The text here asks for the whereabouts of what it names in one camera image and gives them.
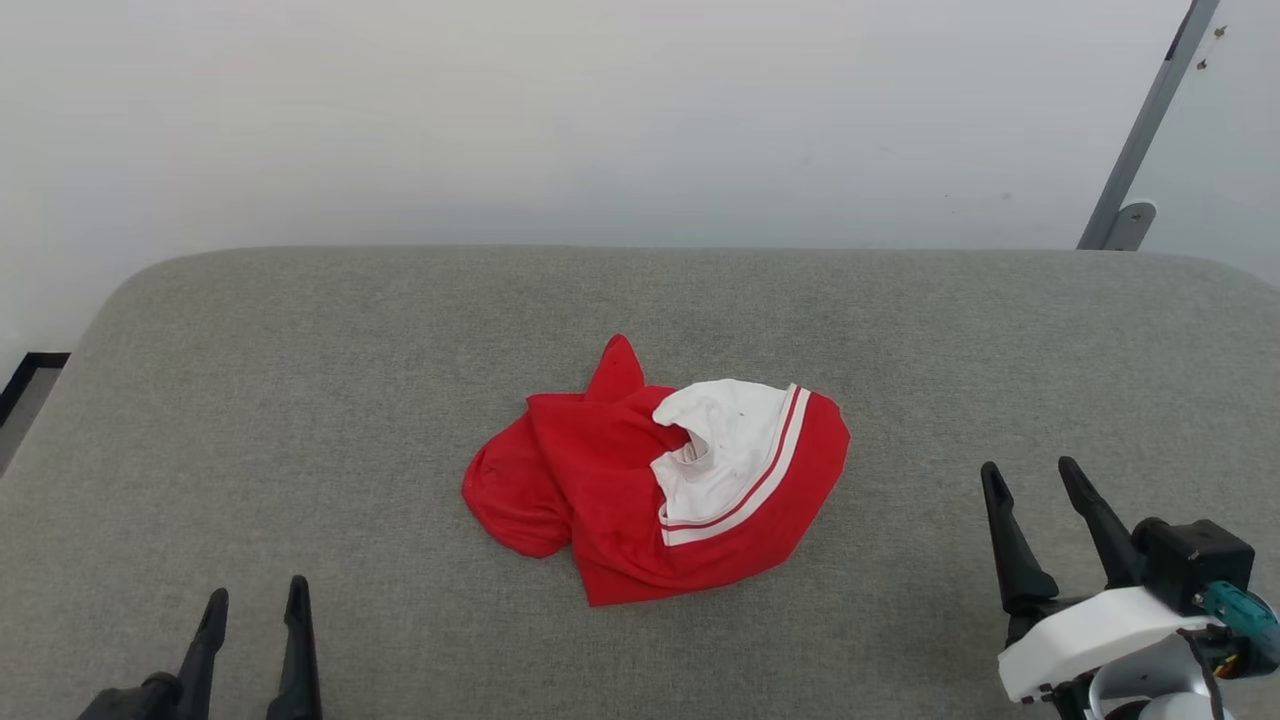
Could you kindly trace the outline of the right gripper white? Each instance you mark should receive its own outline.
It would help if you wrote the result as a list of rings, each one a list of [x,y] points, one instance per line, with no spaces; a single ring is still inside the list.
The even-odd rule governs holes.
[[[1046,618],[998,655],[1000,680],[1015,703],[1039,698],[1044,685],[1061,685],[1179,630],[1198,632],[1215,624],[1208,615],[1180,615],[1137,587],[1142,583],[1142,553],[1126,525],[1075,459],[1061,456],[1059,475],[1071,507],[1085,521],[1111,591]],[[1032,552],[1014,514],[1012,493],[995,462],[983,464],[980,483],[1001,605],[1007,615],[1029,615],[1055,601],[1059,587]]]

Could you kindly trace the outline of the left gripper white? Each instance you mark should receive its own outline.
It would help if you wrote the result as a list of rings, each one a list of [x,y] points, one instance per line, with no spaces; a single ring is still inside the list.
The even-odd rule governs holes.
[[[100,691],[79,720],[209,719],[216,656],[227,633],[229,593],[215,589],[186,652],[178,678],[155,673],[140,685]],[[291,579],[283,623],[285,652],[276,697],[266,719],[323,719],[317,647],[310,589],[305,577]]]

